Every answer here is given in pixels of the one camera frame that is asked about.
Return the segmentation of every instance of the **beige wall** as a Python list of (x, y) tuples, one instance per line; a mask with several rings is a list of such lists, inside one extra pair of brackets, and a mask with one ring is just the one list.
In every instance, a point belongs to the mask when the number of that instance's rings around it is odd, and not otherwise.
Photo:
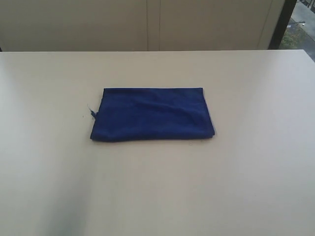
[(4, 51), (266, 49), (284, 0), (2, 0)]

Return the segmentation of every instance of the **table surface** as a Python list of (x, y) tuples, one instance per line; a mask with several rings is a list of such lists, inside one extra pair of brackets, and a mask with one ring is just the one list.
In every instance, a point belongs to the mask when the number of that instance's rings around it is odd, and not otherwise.
[[(211, 140), (95, 143), (104, 87), (203, 87)], [(314, 236), (304, 51), (0, 53), (1, 236)]]

